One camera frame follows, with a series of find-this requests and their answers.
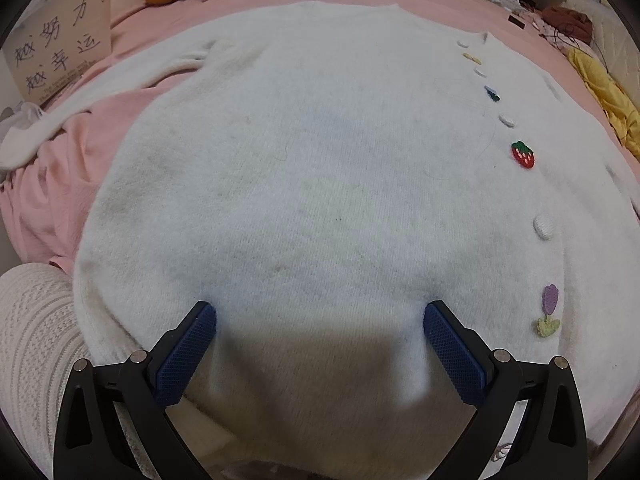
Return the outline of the white fluffy cardigan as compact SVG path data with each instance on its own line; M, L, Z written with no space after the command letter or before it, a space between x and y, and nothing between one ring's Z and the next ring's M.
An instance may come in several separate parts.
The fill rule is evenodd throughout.
M1 280L1 409L51 478L75 360L126 361L211 304L174 359L180 479L555 479L528 401L459 444L486 385L428 336L567 360L594 479L639 414L639 182L545 62L400 6L305 1L186 27L1 140L1 212L87 178L70 246Z

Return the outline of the person's white knit leg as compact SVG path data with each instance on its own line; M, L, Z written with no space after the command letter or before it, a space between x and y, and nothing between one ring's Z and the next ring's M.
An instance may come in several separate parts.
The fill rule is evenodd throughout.
M48 479L67 378L74 362L88 355L69 276L43 263L1 275L1 411Z

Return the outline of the white paper bag with writing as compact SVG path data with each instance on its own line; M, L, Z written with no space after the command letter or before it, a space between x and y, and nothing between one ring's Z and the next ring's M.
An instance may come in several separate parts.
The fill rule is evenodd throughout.
M111 0L41 0L2 51L21 99L41 105L111 54Z

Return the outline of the dark red cloth bundle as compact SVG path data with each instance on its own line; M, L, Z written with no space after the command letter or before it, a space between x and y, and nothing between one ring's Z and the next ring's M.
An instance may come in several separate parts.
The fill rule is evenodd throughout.
M565 6L547 6L542 11L541 17L565 36L590 44L593 24L587 14Z

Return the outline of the small black box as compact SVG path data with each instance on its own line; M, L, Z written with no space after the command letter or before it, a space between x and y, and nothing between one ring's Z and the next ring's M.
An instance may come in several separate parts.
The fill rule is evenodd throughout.
M509 23L512 23L513 25L518 26L518 28L520 29L525 28L525 23L519 20L518 18L516 18L514 15L509 15L508 21Z

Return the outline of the pink bed sheet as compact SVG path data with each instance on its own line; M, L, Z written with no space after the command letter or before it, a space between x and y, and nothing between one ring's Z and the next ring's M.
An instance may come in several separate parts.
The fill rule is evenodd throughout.
M186 0L115 32L2 181L24 263L638 268L634 167L493 4Z

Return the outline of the yellow pillow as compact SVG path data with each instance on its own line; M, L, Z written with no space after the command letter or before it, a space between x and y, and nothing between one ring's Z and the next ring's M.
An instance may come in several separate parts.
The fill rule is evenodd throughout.
M566 57L600 104L620 144L639 159L639 110L634 102L596 58L575 48L568 50Z

